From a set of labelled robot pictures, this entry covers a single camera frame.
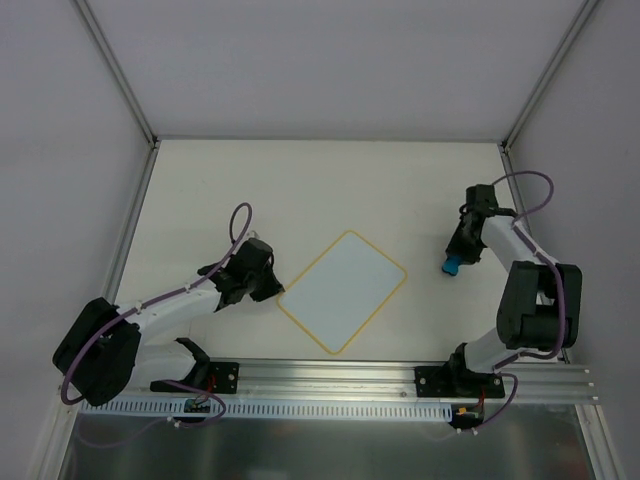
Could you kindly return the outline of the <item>yellow-framed small whiteboard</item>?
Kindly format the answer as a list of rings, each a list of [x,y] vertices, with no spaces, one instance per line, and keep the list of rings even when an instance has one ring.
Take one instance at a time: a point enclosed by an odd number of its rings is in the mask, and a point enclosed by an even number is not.
[[[322,350],[339,355],[407,277],[404,267],[347,230],[285,288],[277,305]]]

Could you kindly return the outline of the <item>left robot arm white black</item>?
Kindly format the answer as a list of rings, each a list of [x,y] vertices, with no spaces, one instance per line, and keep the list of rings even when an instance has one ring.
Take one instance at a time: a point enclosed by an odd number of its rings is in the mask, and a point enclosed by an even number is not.
[[[169,330],[250,298],[283,293],[274,252],[258,238],[242,242],[224,262],[200,268],[185,286],[138,305],[119,307],[103,297],[88,302],[55,350],[53,365],[80,399],[101,406],[127,388],[154,392],[218,393],[222,376],[193,340],[157,345]]]

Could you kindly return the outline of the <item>blue bone-shaped eraser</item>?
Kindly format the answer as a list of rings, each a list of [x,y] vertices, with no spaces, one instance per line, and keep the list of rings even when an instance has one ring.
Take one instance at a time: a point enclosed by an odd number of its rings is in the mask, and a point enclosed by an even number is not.
[[[443,273],[455,277],[459,273],[461,264],[462,264],[462,259],[460,257],[449,256],[443,262],[441,266],[441,270]]]

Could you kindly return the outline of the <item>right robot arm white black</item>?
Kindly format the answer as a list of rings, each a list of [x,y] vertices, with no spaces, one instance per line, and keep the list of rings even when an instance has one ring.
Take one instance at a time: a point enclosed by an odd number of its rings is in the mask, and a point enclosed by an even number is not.
[[[582,272],[548,254],[509,209],[468,209],[446,249],[442,271],[458,274],[490,250],[507,271],[496,326],[459,345],[442,368],[455,396],[479,395],[501,383],[506,366],[529,358],[555,359],[571,347],[579,328]]]

